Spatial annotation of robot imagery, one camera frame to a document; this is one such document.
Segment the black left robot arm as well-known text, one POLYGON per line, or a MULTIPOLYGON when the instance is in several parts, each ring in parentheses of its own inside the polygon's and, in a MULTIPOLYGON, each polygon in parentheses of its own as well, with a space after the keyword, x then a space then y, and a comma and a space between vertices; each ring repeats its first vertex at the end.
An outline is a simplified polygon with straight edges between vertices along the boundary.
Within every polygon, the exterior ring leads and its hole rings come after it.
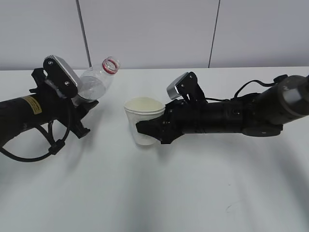
POLYGON ((69 127, 79 139, 90 130, 81 120, 98 105, 98 101, 74 106, 72 100, 59 97, 56 91, 45 83, 43 68, 36 68, 31 76, 37 84, 31 95, 0 103, 0 146, 4 146, 20 133, 57 120, 69 127))

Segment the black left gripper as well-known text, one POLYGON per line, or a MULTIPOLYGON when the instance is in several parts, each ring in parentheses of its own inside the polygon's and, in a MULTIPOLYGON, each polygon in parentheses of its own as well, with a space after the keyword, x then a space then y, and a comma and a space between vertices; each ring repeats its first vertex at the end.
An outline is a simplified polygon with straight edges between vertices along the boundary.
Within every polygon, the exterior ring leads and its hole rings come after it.
POLYGON ((55 120, 66 127, 63 139, 66 139, 70 132, 79 139, 89 134, 90 129, 84 127, 81 119, 96 107, 99 101, 87 100, 79 95, 71 99, 63 98, 46 79, 47 73, 44 68, 34 69, 31 76, 37 87, 31 89, 31 95, 28 96, 32 111, 28 124, 38 129, 41 129, 43 124, 47 124, 47 130, 43 133, 49 139, 54 139, 53 122, 55 120))

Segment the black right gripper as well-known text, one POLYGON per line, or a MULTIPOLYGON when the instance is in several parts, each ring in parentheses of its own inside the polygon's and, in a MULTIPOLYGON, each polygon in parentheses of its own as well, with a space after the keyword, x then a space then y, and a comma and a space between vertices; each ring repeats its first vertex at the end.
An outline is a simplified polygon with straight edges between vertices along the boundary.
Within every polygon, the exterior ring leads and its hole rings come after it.
POLYGON ((185 100, 173 100, 166 105, 163 116, 136 123, 137 132, 171 144, 185 134, 204 134, 202 113, 210 105, 206 100, 189 103, 185 100))

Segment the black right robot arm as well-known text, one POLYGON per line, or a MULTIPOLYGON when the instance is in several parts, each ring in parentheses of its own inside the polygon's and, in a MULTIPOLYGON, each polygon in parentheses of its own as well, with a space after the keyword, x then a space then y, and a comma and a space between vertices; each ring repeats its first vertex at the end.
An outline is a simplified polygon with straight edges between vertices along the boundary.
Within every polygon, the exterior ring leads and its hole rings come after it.
POLYGON ((265 87, 264 92, 236 93, 231 99, 207 98, 196 74, 186 72, 167 87, 170 102, 163 115, 139 121, 136 128, 162 144, 194 133, 271 137, 279 135, 284 124, 308 116, 308 77, 284 74, 265 87))

